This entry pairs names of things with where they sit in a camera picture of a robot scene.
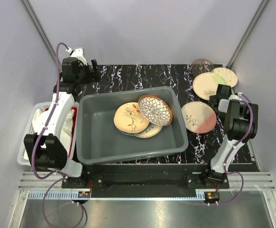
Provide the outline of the cream green plate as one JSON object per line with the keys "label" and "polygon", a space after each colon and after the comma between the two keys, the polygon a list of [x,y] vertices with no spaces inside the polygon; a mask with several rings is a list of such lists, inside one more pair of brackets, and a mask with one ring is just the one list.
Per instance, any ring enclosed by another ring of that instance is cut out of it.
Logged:
{"label": "cream green plate", "polygon": [[201,99],[209,101],[211,95],[216,95],[218,84],[226,85],[221,76],[212,72],[202,73],[194,79],[193,90]]}

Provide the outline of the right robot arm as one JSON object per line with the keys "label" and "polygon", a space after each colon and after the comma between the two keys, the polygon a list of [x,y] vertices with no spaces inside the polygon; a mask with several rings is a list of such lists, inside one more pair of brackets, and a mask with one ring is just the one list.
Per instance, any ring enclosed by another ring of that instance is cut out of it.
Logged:
{"label": "right robot arm", "polygon": [[210,106],[225,113],[224,139],[208,167],[201,175],[206,188],[223,184],[230,164],[238,150],[258,131],[258,104],[252,103],[243,93],[232,94],[229,85],[219,84],[215,95],[210,96]]}

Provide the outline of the cream leaf pattern plate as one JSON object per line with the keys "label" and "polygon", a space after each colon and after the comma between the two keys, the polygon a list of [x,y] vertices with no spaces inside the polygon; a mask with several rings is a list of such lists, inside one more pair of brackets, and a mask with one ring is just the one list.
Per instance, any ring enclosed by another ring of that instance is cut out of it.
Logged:
{"label": "cream leaf pattern plate", "polygon": [[129,102],[121,105],[114,115],[114,125],[120,131],[126,133],[140,133],[150,124],[138,108],[137,102]]}

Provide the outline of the teal embossed plate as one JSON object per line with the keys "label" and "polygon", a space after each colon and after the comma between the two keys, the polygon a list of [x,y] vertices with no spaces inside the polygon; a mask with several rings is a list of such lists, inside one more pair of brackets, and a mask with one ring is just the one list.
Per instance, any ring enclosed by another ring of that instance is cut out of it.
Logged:
{"label": "teal embossed plate", "polygon": [[126,132],[124,132],[124,131],[120,131],[122,134],[124,134],[124,135],[128,135],[128,136],[134,136],[135,135],[135,133],[126,133]]}

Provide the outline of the white petal pattern bowl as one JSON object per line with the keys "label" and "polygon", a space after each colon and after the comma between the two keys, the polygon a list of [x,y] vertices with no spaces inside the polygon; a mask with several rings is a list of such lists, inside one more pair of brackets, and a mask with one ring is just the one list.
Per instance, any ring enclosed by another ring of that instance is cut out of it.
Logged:
{"label": "white petal pattern bowl", "polygon": [[171,108],[161,98],[154,95],[143,95],[138,100],[138,108],[151,123],[167,126],[173,120]]}

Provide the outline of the pink and cream plate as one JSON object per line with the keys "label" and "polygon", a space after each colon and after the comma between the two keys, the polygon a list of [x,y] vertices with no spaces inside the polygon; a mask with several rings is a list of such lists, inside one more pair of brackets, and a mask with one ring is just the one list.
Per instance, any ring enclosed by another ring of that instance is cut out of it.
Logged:
{"label": "pink and cream plate", "polygon": [[189,102],[181,108],[185,126],[193,133],[208,133],[214,129],[217,116],[215,111],[203,102]]}

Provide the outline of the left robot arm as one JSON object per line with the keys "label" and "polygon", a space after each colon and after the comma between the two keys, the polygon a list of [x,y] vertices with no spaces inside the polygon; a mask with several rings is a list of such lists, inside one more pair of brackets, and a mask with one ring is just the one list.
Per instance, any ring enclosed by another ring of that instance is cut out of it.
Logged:
{"label": "left robot arm", "polygon": [[69,157],[69,150],[61,143],[60,135],[81,86],[100,81],[101,74],[95,59],[91,60],[91,65],[78,57],[63,59],[62,69],[58,72],[53,89],[48,118],[42,124],[41,130],[24,137],[29,162],[38,179],[42,179],[37,173],[40,168],[49,170],[51,174],[72,177],[72,183],[78,188],[84,188],[88,184],[89,177],[82,172],[83,166]]}

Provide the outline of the cream and blue plate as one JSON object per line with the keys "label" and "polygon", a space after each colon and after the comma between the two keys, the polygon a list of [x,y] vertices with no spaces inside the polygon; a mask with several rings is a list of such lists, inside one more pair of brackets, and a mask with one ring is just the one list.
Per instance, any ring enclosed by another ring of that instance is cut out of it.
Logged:
{"label": "cream and blue plate", "polygon": [[134,134],[134,136],[137,138],[150,138],[157,135],[162,128],[163,127],[160,125],[151,123],[144,131]]}

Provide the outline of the dark transparent glass plate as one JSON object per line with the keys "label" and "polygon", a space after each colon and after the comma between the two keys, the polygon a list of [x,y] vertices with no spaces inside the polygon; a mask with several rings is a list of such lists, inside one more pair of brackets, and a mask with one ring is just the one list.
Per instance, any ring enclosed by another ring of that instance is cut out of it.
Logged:
{"label": "dark transparent glass plate", "polygon": [[214,64],[205,58],[199,58],[193,61],[191,72],[193,76],[198,76],[202,73],[211,72],[214,69]]}

